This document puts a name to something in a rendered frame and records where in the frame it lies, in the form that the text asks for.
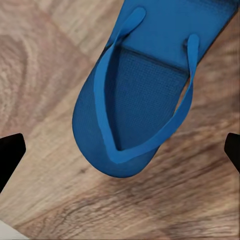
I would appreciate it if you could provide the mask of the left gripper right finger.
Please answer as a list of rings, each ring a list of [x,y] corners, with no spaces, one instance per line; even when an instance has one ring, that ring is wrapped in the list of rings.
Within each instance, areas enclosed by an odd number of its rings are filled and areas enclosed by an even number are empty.
[[[240,173],[240,135],[229,133],[227,135],[224,151]]]

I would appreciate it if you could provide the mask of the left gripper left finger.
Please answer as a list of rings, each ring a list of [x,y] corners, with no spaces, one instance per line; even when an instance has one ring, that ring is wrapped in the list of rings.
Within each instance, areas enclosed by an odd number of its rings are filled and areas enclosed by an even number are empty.
[[[21,133],[0,138],[0,193],[26,153]]]

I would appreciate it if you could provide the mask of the sandal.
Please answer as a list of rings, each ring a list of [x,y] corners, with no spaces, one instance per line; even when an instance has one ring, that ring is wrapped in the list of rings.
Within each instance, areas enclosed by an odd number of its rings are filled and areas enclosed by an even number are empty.
[[[91,165],[125,179],[150,163],[187,117],[197,64],[239,7],[240,0],[124,0],[73,110],[74,139]]]

